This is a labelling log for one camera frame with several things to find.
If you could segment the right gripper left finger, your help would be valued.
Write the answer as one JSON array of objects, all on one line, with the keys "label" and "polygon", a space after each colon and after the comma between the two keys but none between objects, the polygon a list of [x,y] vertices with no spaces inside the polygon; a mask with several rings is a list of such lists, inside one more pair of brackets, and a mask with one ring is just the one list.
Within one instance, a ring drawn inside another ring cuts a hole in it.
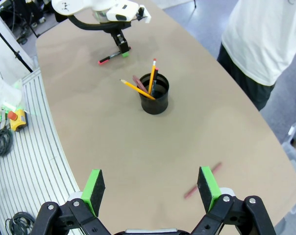
[{"label": "right gripper left finger", "polygon": [[55,202],[42,204],[34,223],[34,234],[67,235],[73,229],[81,229],[86,235],[110,234],[98,218],[104,191],[102,170],[92,170],[80,197],[61,206]]}]

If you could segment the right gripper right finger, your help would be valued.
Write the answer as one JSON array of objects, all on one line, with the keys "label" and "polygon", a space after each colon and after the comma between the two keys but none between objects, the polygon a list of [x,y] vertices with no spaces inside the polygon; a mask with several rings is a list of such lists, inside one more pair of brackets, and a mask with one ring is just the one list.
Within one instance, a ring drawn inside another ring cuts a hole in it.
[{"label": "right gripper right finger", "polygon": [[229,193],[223,194],[208,166],[199,168],[197,187],[206,214],[191,234],[218,235],[224,225],[235,226],[240,235],[276,234],[259,196],[248,196],[242,201]]}]

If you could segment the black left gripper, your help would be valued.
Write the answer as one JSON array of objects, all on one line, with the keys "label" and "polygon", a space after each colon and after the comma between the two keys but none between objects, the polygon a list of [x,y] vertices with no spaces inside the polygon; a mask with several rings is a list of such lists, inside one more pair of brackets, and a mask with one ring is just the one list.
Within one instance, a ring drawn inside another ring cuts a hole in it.
[{"label": "black left gripper", "polygon": [[131,49],[122,32],[122,30],[126,28],[129,28],[129,23],[117,23],[116,26],[108,30],[108,33],[113,37],[114,41],[117,41],[117,46],[123,58],[129,56],[129,51]]}]

